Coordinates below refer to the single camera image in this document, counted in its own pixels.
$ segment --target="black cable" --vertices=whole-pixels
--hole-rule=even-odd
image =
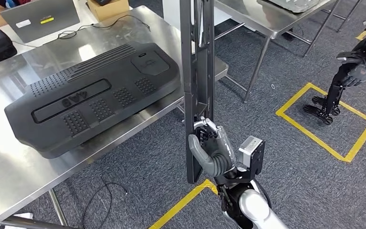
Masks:
[[[97,29],[107,29],[107,28],[111,28],[113,27],[117,22],[120,21],[120,19],[122,18],[125,18],[125,17],[132,17],[132,18],[135,18],[136,20],[138,20],[139,22],[141,22],[141,24],[143,24],[149,31],[151,31],[151,28],[148,24],[146,24],[145,22],[143,22],[141,19],[135,17],[135,16],[132,16],[132,15],[124,15],[122,17],[119,17],[115,22],[113,22],[111,25],[108,25],[108,26],[97,26],[95,24],[90,24],[90,25],[82,25],[81,27],[79,27],[78,30],[76,31],[73,31],[73,30],[67,30],[67,31],[63,31],[61,33],[58,34],[58,39],[60,40],[66,40],[66,39],[70,39],[70,38],[73,38],[74,36],[76,36],[76,33],[78,31],[80,31],[81,29],[85,28],[85,27],[94,27],[94,28],[97,28]]]
[[[267,199],[267,204],[269,205],[269,208],[272,209],[271,200],[270,200],[269,195],[267,194],[266,190],[260,185],[259,181],[257,181],[256,178],[254,178],[253,181],[257,185],[257,187],[263,192],[264,196]]]
[[[97,228],[97,229],[101,229],[102,227],[103,227],[103,225],[104,225],[104,223],[106,222],[106,220],[107,220],[107,218],[109,217],[109,215],[110,215],[110,210],[111,210],[111,208],[112,208],[112,204],[113,204],[113,194],[112,194],[112,192],[110,191],[110,189],[109,189],[109,185],[117,185],[117,186],[119,186],[119,187],[121,187],[123,190],[124,190],[124,192],[125,192],[125,194],[127,194],[127,190],[123,187],[123,186],[121,186],[120,184],[117,184],[117,183],[114,183],[114,182],[105,182],[104,181],[104,179],[103,179],[103,177],[101,177],[101,179],[102,179],[102,181],[103,181],[103,183],[104,183],[104,185],[103,186],[101,186],[94,194],[93,194],[93,196],[92,196],[92,198],[89,200],[89,202],[88,202],[88,205],[86,205],[86,208],[85,208],[85,210],[83,211],[83,214],[82,214],[82,228],[84,228],[84,229],[86,229],[86,226],[85,226],[85,218],[86,218],[86,212],[88,211],[88,208],[89,208],[89,205],[92,203],[92,201],[93,201],[93,199],[95,198],[95,196],[105,187],[106,189],[107,189],[107,191],[109,192],[109,194],[110,194],[110,206],[109,206],[109,208],[107,209],[107,213],[106,213],[106,216],[104,217],[104,220],[102,221],[102,223],[100,224],[100,226]]]

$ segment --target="yellow floor tape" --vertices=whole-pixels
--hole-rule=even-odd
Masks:
[[[218,194],[217,187],[211,181],[206,179],[202,184],[195,187],[191,192],[189,192],[189,194],[183,197],[182,200],[180,200],[175,206],[173,206],[168,212],[166,212],[166,214],[164,214],[158,221],[156,221],[149,229],[161,228],[206,187],[211,189],[216,195]]]
[[[322,141],[320,138],[318,138],[317,136],[315,136],[314,134],[312,134],[305,127],[301,126],[294,119],[290,118],[289,116],[287,116],[285,114],[285,111],[292,104],[294,104],[303,94],[305,94],[306,91],[308,91],[309,89],[314,89],[314,90],[318,91],[319,93],[321,93],[323,95],[326,95],[327,94],[324,90],[322,90],[319,87],[313,85],[312,83],[307,83],[303,88],[301,88],[301,90],[299,90],[293,97],[291,97],[291,99],[288,100],[280,109],[278,109],[275,114],[278,115],[279,117],[282,117],[284,120],[288,121],[289,123],[291,123],[294,127],[296,127],[302,133],[304,133],[305,135],[307,135],[308,137],[310,137],[312,140],[314,140],[321,147],[323,147],[324,149],[326,149],[330,154],[332,154],[337,159],[339,159],[341,161],[351,162],[354,159],[354,157],[356,156],[356,154],[358,153],[358,151],[363,146],[364,142],[366,142],[366,129],[361,134],[361,136],[357,139],[356,143],[353,145],[353,147],[350,149],[350,151],[347,153],[347,155],[346,156],[342,156],[341,154],[339,154],[338,152],[336,152],[334,149],[332,149],[328,144],[326,144],[324,141]],[[363,114],[363,113],[361,113],[360,111],[352,108],[351,106],[343,103],[342,101],[340,101],[339,104],[341,106],[343,106],[344,108],[346,108],[347,110],[353,112],[354,114],[356,114],[356,115],[358,115],[361,118],[363,118],[363,119],[366,120],[366,115]]]
[[[366,31],[363,31],[358,37],[356,37],[358,40],[362,41],[366,37]]]

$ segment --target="cardboard box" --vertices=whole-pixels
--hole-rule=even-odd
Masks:
[[[104,21],[130,10],[128,0],[111,0],[104,6],[100,6],[95,0],[87,0],[87,2],[89,9],[98,21]]]

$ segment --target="textured dot pattern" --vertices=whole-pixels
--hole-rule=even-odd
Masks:
[[[120,102],[123,107],[126,107],[135,101],[135,98],[131,95],[126,88],[120,88],[113,92],[113,95]]]
[[[67,83],[67,80],[73,73],[73,67],[67,68],[59,73],[50,75],[40,81],[30,84],[31,92],[34,97],[42,95],[46,92],[55,90]]]
[[[72,111],[62,117],[72,136],[86,130],[88,125],[78,111]]]
[[[151,94],[153,91],[155,91],[155,87],[146,77],[143,77],[143,78],[135,81],[135,85],[137,85],[137,87],[144,94]]]
[[[89,106],[99,121],[113,114],[103,99],[96,100],[95,102],[90,103]]]

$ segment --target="gray metal frame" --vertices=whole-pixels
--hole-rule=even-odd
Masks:
[[[67,220],[61,209],[60,203],[57,199],[57,195],[55,194],[54,189],[50,189],[48,193],[50,195],[52,204],[54,205],[55,212],[57,213],[57,216],[60,219],[61,226],[53,223],[46,223],[33,219],[25,219],[17,216],[9,216],[5,220],[3,220],[0,224],[4,226],[28,228],[28,229],[76,229],[68,227]]]
[[[355,5],[353,6],[353,8],[351,9],[351,11],[348,13],[348,15],[346,17],[343,17],[342,15],[336,14],[334,13],[333,16],[342,19],[343,22],[342,24],[339,26],[339,28],[337,29],[337,32],[340,32],[343,29],[343,26],[345,25],[346,22],[348,22],[350,20],[351,15],[354,13],[354,11],[356,11],[357,6],[361,3],[362,0],[358,0]],[[330,13],[330,10],[322,10],[325,13]]]
[[[347,18],[349,18],[349,17],[351,16],[351,14],[354,12],[354,10],[356,9],[357,5],[358,5],[360,2],[361,2],[361,0],[358,0],[358,2],[357,2],[357,3],[356,3],[356,5],[353,7],[352,11],[349,13],[349,15],[348,15],[348,17],[347,17]],[[334,11],[336,10],[336,8],[337,8],[337,6],[339,5],[339,3],[340,3],[340,0],[336,0],[335,4],[334,4],[334,5],[333,5],[333,7],[331,8],[331,10],[329,10],[329,11],[328,11],[328,16],[325,18],[325,21],[322,23],[321,27],[319,28],[318,32],[316,33],[316,35],[315,35],[315,37],[314,37],[314,39],[313,39],[312,41],[310,41],[310,40],[308,40],[308,39],[305,39],[305,38],[302,38],[302,37],[298,36],[297,34],[295,34],[295,33],[293,33],[293,32],[286,31],[286,32],[287,32],[287,33],[289,33],[290,35],[294,36],[295,38],[297,38],[297,39],[301,40],[302,42],[305,42],[306,44],[308,44],[308,45],[309,45],[309,46],[308,46],[308,48],[307,48],[307,50],[306,50],[306,51],[305,51],[305,53],[304,53],[304,56],[307,56],[307,55],[309,54],[309,52],[311,51],[311,49],[314,47],[314,45],[315,45],[315,43],[316,43],[317,39],[319,38],[319,36],[320,36],[320,34],[321,34],[322,30],[325,28],[325,26],[326,26],[327,22],[329,21],[329,19],[334,15]],[[221,33],[220,35],[218,35],[218,36],[216,37],[216,39],[219,39],[219,38],[221,38],[221,37],[223,37],[223,36],[227,35],[228,33],[232,32],[232,31],[234,31],[234,30],[236,30],[236,29],[238,29],[238,28],[240,28],[240,27],[242,27],[242,26],[244,26],[244,25],[245,25],[245,23],[240,23],[240,24],[238,24],[237,26],[235,26],[235,27],[233,27],[233,28],[231,28],[231,29],[229,29],[229,30],[227,30],[227,31],[225,31],[225,32],[223,32],[223,33]],[[254,70],[254,72],[253,72],[253,74],[252,74],[252,77],[251,77],[251,79],[250,79],[250,82],[249,82],[249,85],[248,85],[248,87],[247,87],[247,88],[246,88],[246,87],[244,87],[243,85],[241,85],[241,84],[240,84],[239,82],[237,82],[235,79],[233,79],[233,78],[231,78],[231,77],[226,77],[228,80],[230,80],[231,82],[233,82],[235,85],[239,86],[242,90],[244,90],[244,91],[246,92],[246,93],[245,93],[245,97],[244,97],[244,99],[243,99],[243,102],[244,102],[244,103],[247,103],[247,102],[248,102],[248,99],[249,99],[249,96],[250,96],[250,92],[251,92],[251,90],[252,90],[252,88],[253,88],[253,86],[254,86],[254,84],[255,84],[255,82],[256,82],[256,80],[257,80],[258,76],[259,76],[260,67],[261,67],[261,65],[262,65],[264,55],[265,55],[265,53],[266,53],[266,51],[267,51],[267,47],[268,47],[268,45],[269,45],[269,43],[270,43],[270,40],[271,40],[271,39],[274,39],[274,38],[275,38],[275,35],[272,35],[272,36],[266,36],[266,37],[265,37],[264,45],[263,45],[262,50],[261,50],[261,52],[260,52],[259,59],[258,59],[257,64],[256,64],[256,68],[255,68],[255,70]]]
[[[195,133],[193,124],[200,120],[200,116],[214,119],[214,0],[194,0],[194,9],[192,24],[191,1],[180,0],[186,167],[189,183],[195,183],[203,169],[189,149],[188,135],[199,135],[198,132]],[[201,22],[203,35],[200,40]]]

